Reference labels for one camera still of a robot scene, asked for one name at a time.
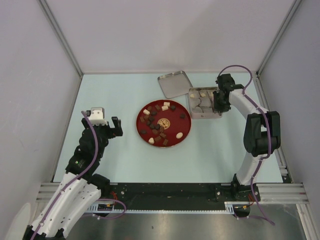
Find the metal tin box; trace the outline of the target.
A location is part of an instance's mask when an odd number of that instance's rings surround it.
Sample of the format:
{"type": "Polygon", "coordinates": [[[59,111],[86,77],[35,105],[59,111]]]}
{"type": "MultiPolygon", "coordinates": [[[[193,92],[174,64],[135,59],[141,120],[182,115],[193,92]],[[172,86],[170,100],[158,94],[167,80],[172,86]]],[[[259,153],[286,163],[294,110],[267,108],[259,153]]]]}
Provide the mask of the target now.
{"type": "Polygon", "coordinates": [[[214,109],[214,92],[217,87],[192,87],[188,90],[187,100],[192,119],[220,119],[221,113],[214,109]]]}

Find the red round plate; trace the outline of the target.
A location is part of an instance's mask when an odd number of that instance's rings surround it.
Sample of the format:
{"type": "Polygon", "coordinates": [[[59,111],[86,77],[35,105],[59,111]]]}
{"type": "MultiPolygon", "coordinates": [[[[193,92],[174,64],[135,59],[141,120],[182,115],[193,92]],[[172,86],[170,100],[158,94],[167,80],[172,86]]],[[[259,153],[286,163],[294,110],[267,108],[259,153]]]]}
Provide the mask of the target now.
{"type": "Polygon", "coordinates": [[[192,118],[188,110],[180,103],[173,100],[158,99],[147,103],[138,112],[135,122],[136,130],[143,141],[154,138],[154,144],[158,148],[168,148],[180,144],[191,131],[192,118]],[[168,110],[162,111],[164,102],[170,102],[168,110]],[[176,138],[177,133],[183,136],[176,138]]]}

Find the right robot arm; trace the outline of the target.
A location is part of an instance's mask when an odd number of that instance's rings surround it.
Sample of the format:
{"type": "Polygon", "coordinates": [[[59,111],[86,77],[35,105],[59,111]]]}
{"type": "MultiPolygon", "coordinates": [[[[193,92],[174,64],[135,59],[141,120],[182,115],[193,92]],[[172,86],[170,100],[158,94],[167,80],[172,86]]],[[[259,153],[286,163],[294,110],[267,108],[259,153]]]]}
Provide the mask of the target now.
{"type": "Polygon", "coordinates": [[[235,107],[245,118],[243,145],[246,154],[242,165],[226,189],[233,201],[244,202],[259,196],[256,176],[264,160],[281,145],[281,121],[277,111],[258,105],[236,84],[230,74],[219,74],[217,91],[213,93],[213,112],[219,115],[235,107]]]}

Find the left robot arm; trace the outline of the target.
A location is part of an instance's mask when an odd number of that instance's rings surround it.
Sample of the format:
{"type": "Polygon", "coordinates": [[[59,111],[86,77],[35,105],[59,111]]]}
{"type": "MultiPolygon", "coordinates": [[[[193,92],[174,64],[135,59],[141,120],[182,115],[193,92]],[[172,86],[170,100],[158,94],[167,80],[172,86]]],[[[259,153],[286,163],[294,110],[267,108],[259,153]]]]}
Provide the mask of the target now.
{"type": "Polygon", "coordinates": [[[102,112],[83,113],[84,127],[78,146],[65,168],[62,180],[39,216],[26,227],[24,240],[65,240],[86,210],[98,199],[110,196],[110,180],[95,171],[109,140],[123,136],[121,120],[102,112]]]}

